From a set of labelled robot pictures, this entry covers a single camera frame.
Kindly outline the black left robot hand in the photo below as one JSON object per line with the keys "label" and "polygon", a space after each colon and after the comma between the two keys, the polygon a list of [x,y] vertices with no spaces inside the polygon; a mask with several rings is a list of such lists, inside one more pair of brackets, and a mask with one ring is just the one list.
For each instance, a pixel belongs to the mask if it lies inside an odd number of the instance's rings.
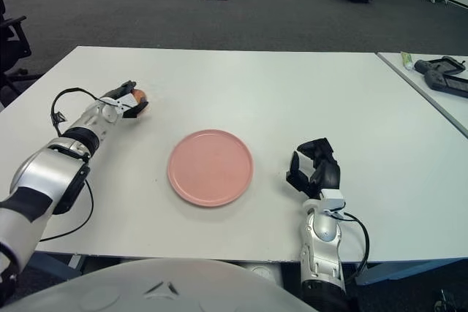
{"label": "black left robot hand", "polygon": [[137,118],[148,106],[146,93],[136,88],[137,83],[129,80],[119,87],[108,91],[101,97],[116,109],[122,118]]}

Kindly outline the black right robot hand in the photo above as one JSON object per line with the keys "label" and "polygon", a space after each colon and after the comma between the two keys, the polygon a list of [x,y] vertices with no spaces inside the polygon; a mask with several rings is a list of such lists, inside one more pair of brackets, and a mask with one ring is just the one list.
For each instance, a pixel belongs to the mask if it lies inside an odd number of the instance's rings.
{"label": "black right robot hand", "polygon": [[[300,170],[298,153],[312,160],[314,172],[308,176]],[[305,142],[292,153],[286,181],[309,199],[319,199],[323,189],[339,189],[341,170],[333,157],[333,149],[326,138]]]}

